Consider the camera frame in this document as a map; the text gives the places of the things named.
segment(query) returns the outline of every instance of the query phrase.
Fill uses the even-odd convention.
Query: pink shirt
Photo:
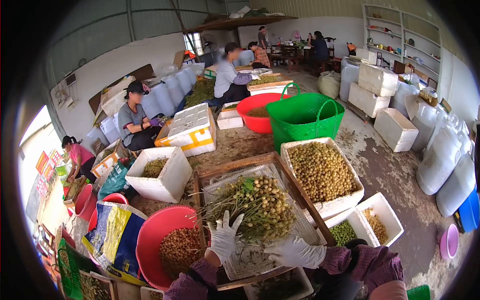
[[[79,164],[78,161],[77,161],[77,156],[78,155],[81,155],[82,156],[82,163]],[[79,144],[72,144],[72,150],[68,153],[68,155],[70,155],[70,158],[73,159],[73,161],[77,164],[77,165],[83,165],[87,160],[91,159],[92,157],[94,157],[94,155],[92,154],[92,152],[88,151],[87,149],[83,148],[82,146],[80,146]]]

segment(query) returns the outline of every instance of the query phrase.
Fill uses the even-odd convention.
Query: green plastic basket
[[[296,96],[283,99],[289,85],[295,85]],[[293,141],[304,141],[319,137],[335,139],[345,109],[332,98],[319,93],[300,94],[299,86],[288,84],[279,101],[266,105],[272,124],[275,150],[280,145]]]
[[[68,264],[62,260],[61,252],[66,252]],[[60,240],[57,249],[61,283],[65,295],[72,299],[83,299],[82,286],[80,284],[80,270],[90,272],[95,270],[92,261],[79,254],[65,239]]]

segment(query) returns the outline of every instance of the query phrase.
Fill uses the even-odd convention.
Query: white glove
[[[310,246],[302,238],[291,235],[274,241],[264,252],[271,253],[268,259],[285,267],[316,269],[324,261],[327,247]]]
[[[243,220],[243,216],[244,214],[238,216],[235,222],[233,222],[233,226],[230,227],[230,212],[226,210],[223,214],[223,221],[216,221],[216,229],[213,228],[212,223],[207,223],[212,235],[210,250],[215,252],[221,264],[223,264],[235,250],[235,235]]]

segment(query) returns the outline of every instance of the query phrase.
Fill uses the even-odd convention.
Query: blue container
[[[462,221],[462,226],[465,232],[470,232],[478,228],[480,218],[480,202],[476,188],[473,189],[472,193],[470,193],[458,211],[460,213],[460,220]]]

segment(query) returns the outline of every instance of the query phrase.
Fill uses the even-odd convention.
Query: worker
[[[77,140],[73,136],[67,135],[63,137],[61,147],[68,152],[72,161],[72,169],[68,173],[67,182],[72,183],[73,180],[84,175],[91,183],[94,183],[96,176],[92,173],[92,167],[95,163],[95,156],[92,152],[77,144]]]
[[[260,28],[258,29],[258,45],[262,49],[267,49],[267,46],[268,46],[268,43],[265,39],[266,32],[267,32],[267,29],[265,28],[265,26],[260,26]]]
[[[248,50],[252,50],[255,54],[255,60],[251,61],[249,65],[254,69],[270,68],[270,61],[268,60],[267,52],[257,46],[257,42],[250,42],[248,44]]]
[[[214,96],[207,100],[210,106],[221,106],[227,102],[241,101],[250,96],[247,83],[252,79],[259,79],[257,75],[240,73],[235,70],[233,61],[238,59],[240,47],[236,43],[225,45],[225,54],[216,68]]]
[[[313,47],[313,55],[310,56],[310,61],[327,61],[328,47],[324,40],[324,36],[320,31],[315,31],[314,36],[308,34],[308,46]]]
[[[131,151],[155,147],[154,138],[165,124],[160,118],[149,119],[140,104],[148,94],[146,86],[135,80],[128,85],[127,103],[119,110],[119,131],[123,146]]]
[[[229,226],[230,213],[214,228],[208,223],[211,246],[204,258],[193,263],[187,273],[180,273],[165,293],[164,300],[219,299],[216,272],[235,251],[235,235],[243,214]],[[348,247],[310,246],[302,238],[288,236],[274,241],[264,250],[268,258],[285,267],[318,269],[325,273],[324,284],[316,300],[353,300],[360,281],[368,287],[370,300],[407,300],[403,269],[398,253],[388,247],[372,248],[365,240],[350,241]]]

